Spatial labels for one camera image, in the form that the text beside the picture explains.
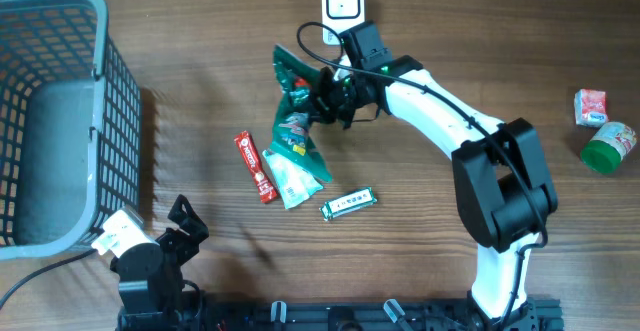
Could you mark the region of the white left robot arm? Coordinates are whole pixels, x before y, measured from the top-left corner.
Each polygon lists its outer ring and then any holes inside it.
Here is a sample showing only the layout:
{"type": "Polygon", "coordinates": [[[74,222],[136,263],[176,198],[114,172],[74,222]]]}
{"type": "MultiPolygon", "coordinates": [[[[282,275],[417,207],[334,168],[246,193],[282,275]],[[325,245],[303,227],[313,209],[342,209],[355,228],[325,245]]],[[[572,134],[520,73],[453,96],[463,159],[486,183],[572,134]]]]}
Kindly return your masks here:
{"type": "Polygon", "coordinates": [[[123,306],[118,330],[203,330],[204,293],[183,277],[181,267],[199,253],[209,229],[188,199],[178,195],[168,228],[152,243],[136,245],[111,261],[119,276],[123,306]]]}

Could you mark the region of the grey plastic basket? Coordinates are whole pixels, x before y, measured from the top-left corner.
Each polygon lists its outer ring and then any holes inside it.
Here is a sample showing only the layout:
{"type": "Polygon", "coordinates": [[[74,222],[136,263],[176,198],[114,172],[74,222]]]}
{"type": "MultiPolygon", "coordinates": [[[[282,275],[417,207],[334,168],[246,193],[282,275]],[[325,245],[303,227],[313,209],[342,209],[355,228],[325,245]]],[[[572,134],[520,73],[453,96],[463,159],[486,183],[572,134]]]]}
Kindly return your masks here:
{"type": "Polygon", "coordinates": [[[1,257],[85,251],[139,207],[140,89],[104,0],[1,0],[1,257]]]}

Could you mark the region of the white barcode scanner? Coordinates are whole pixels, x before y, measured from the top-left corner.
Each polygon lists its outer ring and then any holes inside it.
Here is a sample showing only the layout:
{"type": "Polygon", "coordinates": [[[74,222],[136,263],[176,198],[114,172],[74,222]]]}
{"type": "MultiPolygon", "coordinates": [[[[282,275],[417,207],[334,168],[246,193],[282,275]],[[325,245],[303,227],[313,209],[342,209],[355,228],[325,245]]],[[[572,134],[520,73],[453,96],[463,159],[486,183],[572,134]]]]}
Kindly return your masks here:
{"type": "Polygon", "coordinates": [[[323,30],[326,45],[338,45],[336,34],[365,21],[365,0],[321,0],[321,23],[332,29],[323,30]]]}

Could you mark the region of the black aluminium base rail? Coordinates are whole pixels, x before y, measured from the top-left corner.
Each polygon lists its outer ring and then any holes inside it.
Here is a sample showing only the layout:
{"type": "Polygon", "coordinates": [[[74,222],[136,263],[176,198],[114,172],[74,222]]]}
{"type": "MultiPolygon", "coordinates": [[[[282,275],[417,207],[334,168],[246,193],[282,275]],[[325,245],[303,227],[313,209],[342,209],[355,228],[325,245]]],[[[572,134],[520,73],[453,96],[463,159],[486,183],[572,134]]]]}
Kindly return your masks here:
{"type": "Polygon", "coordinates": [[[118,330],[563,330],[560,302],[528,299],[506,323],[481,315],[465,299],[423,302],[271,304],[215,302],[190,305],[172,315],[139,313],[118,315],[118,330]]]}

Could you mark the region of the green 3M gloves packet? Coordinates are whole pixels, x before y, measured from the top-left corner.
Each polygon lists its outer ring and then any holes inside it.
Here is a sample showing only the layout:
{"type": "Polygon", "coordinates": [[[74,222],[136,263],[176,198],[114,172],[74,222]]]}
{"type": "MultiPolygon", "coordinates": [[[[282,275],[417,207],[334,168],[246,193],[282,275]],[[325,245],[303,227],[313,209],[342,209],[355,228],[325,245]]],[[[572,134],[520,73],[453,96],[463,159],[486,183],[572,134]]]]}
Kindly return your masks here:
{"type": "Polygon", "coordinates": [[[281,45],[274,47],[273,67],[283,96],[274,118],[270,149],[329,183],[332,175],[310,137],[312,124],[322,121],[312,102],[312,92],[321,73],[281,45]]]}

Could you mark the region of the small orange white packet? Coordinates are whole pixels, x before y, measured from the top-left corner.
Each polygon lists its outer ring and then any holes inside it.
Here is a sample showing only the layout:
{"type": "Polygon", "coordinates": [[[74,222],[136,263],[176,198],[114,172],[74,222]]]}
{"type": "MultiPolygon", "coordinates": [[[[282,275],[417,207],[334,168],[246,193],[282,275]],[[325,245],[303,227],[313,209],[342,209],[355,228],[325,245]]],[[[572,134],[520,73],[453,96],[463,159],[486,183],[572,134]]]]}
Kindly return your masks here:
{"type": "Polygon", "coordinates": [[[579,126],[599,128],[609,121],[606,92],[580,89],[574,97],[575,122],[579,126]]]}

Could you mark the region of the red Nescafe sachet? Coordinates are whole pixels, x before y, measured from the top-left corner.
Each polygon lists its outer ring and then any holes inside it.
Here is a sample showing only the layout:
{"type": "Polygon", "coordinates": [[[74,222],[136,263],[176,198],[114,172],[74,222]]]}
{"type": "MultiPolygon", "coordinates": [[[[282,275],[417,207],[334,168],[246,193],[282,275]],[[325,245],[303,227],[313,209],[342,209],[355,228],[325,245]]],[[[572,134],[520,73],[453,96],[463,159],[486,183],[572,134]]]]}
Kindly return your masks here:
{"type": "Polygon", "coordinates": [[[260,201],[266,204],[275,200],[278,197],[277,190],[263,169],[251,134],[248,131],[242,131],[234,137],[234,142],[258,189],[260,201]]]}

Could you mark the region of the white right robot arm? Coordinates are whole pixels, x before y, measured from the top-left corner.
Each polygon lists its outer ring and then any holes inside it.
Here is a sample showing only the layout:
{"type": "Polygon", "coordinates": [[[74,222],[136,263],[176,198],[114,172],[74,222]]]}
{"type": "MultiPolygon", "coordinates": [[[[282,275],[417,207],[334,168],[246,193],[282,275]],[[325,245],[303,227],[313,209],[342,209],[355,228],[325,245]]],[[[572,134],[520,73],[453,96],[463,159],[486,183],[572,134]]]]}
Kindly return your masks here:
{"type": "Polygon", "coordinates": [[[473,109],[409,56],[371,69],[331,63],[311,78],[313,114],[321,121],[350,123],[356,109],[372,103],[415,127],[451,161],[458,214],[478,245],[468,327],[513,327],[530,305],[529,256],[547,245],[546,221],[558,206],[535,128],[473,109]]]}

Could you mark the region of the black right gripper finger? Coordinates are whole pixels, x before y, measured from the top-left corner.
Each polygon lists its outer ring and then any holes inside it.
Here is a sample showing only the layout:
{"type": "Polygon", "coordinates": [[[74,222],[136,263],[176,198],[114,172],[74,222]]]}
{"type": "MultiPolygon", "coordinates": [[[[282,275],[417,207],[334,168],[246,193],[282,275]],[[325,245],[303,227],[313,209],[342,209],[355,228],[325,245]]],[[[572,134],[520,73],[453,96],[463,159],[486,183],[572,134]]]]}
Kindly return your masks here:
{"type": "Polygon", "coordinates": [[[312,121],[321,124],[332,124],[338,120],[339,112],[335,107],[326,106],[322,103],[314,104],[314,115],[312,121]]]}
{"type": "Polygon", "coordinates": [[[331,68],[323,67],[312,85],[312,105],[316,109],[338,109],[344,104],[344,99],[343,82],[334,79],[331,68]]]}

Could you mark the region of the dark green snack bar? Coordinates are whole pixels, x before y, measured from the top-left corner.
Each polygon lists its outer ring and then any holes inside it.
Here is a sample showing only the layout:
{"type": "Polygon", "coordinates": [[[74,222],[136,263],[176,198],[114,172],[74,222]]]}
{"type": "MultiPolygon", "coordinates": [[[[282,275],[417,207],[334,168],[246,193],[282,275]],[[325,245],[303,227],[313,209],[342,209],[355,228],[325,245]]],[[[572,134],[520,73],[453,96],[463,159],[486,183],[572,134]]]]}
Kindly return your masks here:
{"type": "Polygon", "coordinates": [[[377,202],[373,190],[366,187],[324,203],[320,211],[325,221],[371,206],[377,202]]]}

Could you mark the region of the mint wet wipes packet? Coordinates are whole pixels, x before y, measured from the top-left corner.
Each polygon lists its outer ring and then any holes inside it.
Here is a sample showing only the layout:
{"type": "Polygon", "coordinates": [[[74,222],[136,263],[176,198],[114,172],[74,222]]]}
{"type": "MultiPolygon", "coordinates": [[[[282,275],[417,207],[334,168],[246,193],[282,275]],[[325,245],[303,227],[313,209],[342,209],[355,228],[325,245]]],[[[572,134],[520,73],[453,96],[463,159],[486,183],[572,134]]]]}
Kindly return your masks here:
{"type": "Polygon", "coordinates": [[[323,189],[309,172],[284,156],[270,149],[264,150],[262,155],[272,171],[285,209],[297,207],[323,189]]]}

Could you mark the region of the green lid jar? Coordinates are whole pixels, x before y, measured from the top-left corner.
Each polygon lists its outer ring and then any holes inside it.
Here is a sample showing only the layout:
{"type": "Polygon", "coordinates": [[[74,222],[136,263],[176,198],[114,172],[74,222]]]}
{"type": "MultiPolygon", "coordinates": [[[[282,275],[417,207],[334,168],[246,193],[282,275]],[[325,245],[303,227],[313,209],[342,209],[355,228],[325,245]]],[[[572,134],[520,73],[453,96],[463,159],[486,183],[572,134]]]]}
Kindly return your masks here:
{"type": "Polygon", "coordinates": [[[613,173],[637,143],[637,134],[621,122],[605,123],[586,144],[580,158],[592,170],[613,173]]]}

